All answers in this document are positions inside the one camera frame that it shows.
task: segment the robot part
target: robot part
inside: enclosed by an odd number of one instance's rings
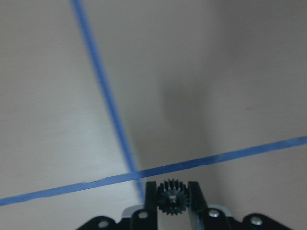
[[[193,230],[290,230],[277,221],[262,215],[250,214],[242,222],[235,220],[222,206],[208,206],[198,182],[188,187],[178,180],[168,180],[157,188],[156,182],[147,182],[144,206],[126,209],[122,220],[95,217],[77,230],[158,230],[157,207],[167,214],[181,213],[188,207]]]

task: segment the silver screw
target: silver screw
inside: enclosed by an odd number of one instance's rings
[[[107,222],[106,220],[102,220],[98,223],[98,228],[103,229],[107,227],[108,225],[109,225],[109,222]]]
[[[253,225],[262,225],[262,220],[259,218],[259,217],[252,217],[250,219],[250,222],[253,224]]]
[[[216,218],[216,217],[219,217],[219,215],[220,215],[220,213],[218,212],[218,210],[215,210],[215,209],[209,210],[209,216]]]
[[[143,211],[143,212],[140,212],[140,213],[139,213],[139,218],[140,218],[140,219],[145,219],[145,218],[147,218],[147,217],[148,217],[148,213],[147,213],[147,212]]]
[[[171,203],[176,203],[177,197],[175,195],[170,195],[168,198]]]

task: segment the small gear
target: small gear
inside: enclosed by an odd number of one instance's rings
[[[157,189],[158,207],[166,214],[177,215],[189,205],[187,187],[175,179],[160,183]]]

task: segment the blue tape line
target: blue tape line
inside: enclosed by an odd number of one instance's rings
[[[271,144],[251,147],[248,149],[242,149],[242,150],[227,152],[227,153],[214,155],[210,157],[199,158],[199,159],[195,159],[191,161],[184,161],[184,162],[156,167],[152,169],[146,169],[146,170],[138,171],[135,173],[126,173],[126,174],[121,174],[117,176],[111,176],[111,177],[107,177],[99,181],[94,181],[90,183],[71,184],[71,185],[67,185],[63,187],[51,188],[51,189],[47,189],[43,191],[2,198],[0,199],[0,206],[20,203],[20,202],[24,202],[24,201],[28,201],[28,200],[32,200],[36,198],[57,196],[61,194],[67,194],[67,193],[77,192],[81,190],[97,188],[97,187],[101,187],[105,185],[137,180],[140,175],[143,178],[155,176],[155,175],[161,175],[165,173],[171,173],[171,172],[181,171],[185,169],[196,168],[196,167],[215,164],[219,162],[231,161],[231,160],[253,156],[257,154],[262,154],[266,152],[297,147],[297,146],[301,146],[305,144],[307,144],[307,136],[278,141],[278,142],[274,142]]]
[[[119,113],[117,111],[115,100],[113,99],[112,92],[110,89],[110,86],[107,81],[107,77],[102,65],[101,58],[99,56],[98,49],[96,48],[96,43],[93,37],[93,33],[91,32],[91,27],[88,23],[88,20],[86,18],[85,10],[82,5],[81,0],[72,0],[72,4],[75,9],[76,16],[79,20],[80,28],[84,36],[84,40],[90,55],[90,58],[92,60],[93,68],[96,72],[96,76],[98,79],[98,83],[100,85],[101,91],[104,95],[108,110],[110,112],[110,116],[116,131],[116,134],[118,136],[118,140],[120,142],[121,149],[124,153],[124,157],[126,159],[126,162],[128,164],[129,170],[131,173],[137,173],[137,167],[135,164],[135,161],[133,160],[133,154],[131,152],[131,148],[129,146],[128,139],[125,135],[125,131],[123,129],[123,125],[121,123],[121,119],[119,117]],[[143,185],[141,182],[141,177],[136,178],[136,185],[138,187],[140,197],[143,200],[144,199],[144,190]]]

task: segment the hole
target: hole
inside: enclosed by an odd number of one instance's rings
[[[143,212],[140,212],[140,213],[139,213],[139,218],[140,218],[140,219],[145,219],[145,218],[147,218],[147,217],[148,217],[148,213],[147,213],[147,212],[143,211]]]
[[[107,222],[106,220],[102,220],[98,223],[98,228],[103,229],[106,228],[109,225],[109,222]]]

